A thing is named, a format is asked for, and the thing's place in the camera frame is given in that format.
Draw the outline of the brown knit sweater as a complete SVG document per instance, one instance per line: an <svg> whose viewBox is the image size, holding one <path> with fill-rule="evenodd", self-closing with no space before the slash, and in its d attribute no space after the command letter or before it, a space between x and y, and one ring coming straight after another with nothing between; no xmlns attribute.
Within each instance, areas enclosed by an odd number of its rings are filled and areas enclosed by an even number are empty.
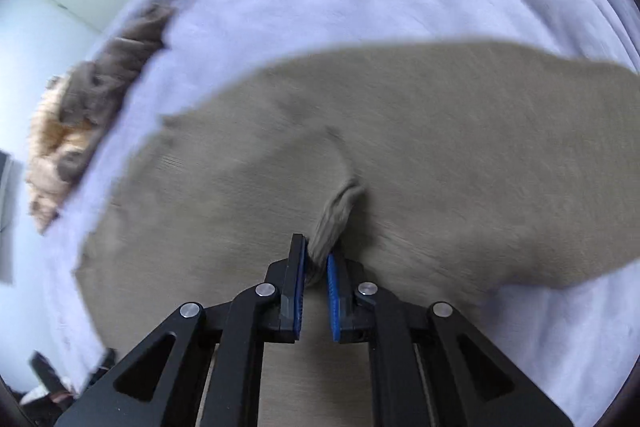
<svg viewBox="0 0 640 427"><path fill-rule="evenodd" d="M639 256L639 77L504 42L332 50L168 118L76 273L104 345L222 303L307 236L399 297L475 317L499 287L567 287Z"/></svg>

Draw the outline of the cream striped garment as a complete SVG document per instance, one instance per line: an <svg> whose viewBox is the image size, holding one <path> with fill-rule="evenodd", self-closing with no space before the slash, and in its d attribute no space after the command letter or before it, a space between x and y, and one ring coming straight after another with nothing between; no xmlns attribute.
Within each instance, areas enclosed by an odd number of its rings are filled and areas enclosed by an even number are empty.
<svg viewBox="0 0 640 427"><path fill-rule="evenodd" d="M72 184L58 175L58 164L67 153L82 153L89 144L92 131L88 120L70 126L58 119L69 84L69 75L50 79L29 125L26 186L29 214L40 235L58 217L58 208L72 189Z"/></svg>

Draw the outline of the dark brown plush garment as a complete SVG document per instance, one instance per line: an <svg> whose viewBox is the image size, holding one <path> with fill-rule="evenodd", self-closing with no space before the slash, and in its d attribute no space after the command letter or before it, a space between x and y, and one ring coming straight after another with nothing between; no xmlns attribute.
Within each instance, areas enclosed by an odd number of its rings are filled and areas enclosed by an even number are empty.
<svg viewBox="0 0 640 427"><path fill-rule="evenodd" d="M63 181L77 183L86 171L128 89L149 59L163 49L163 32L174 13L170 5L151 5L108 40L92 61L80 63L70 73L58 120L70 128L85 126L89 134L83 150L68 152L60 159L58 175Z"/></svg>

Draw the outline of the lavender embossed bed blanket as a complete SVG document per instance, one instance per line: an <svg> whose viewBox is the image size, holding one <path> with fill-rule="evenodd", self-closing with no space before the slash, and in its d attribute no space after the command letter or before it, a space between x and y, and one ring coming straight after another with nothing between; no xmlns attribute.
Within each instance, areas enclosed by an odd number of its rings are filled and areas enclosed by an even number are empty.
<svg viewBox="0 0 640 427"><path fill-rule="evenodd" d="M165 45L128 90L44 240L56 339L76 387L85 386L109 348L76 277L86 240L130 162L168 118L266 66L365 46L504 42L622 66L639 77L634 0L134 0L112 33L153 4L175 9ZM639 256L567 287L503 285L472 319L575 425L597 425L639 355Z"/></svg>

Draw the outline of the wall mounted monitor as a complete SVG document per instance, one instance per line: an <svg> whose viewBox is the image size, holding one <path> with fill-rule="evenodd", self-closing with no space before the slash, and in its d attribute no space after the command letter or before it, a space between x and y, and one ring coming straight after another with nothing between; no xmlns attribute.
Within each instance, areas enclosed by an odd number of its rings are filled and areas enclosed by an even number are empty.
<svg viewBox="0 0 640 427"><path fill-rule="evenodd" d="M1 152L1 179L0 179L0 229L6 231L13 213L15 191L17 184L18 164L15 158Z"/></svg>

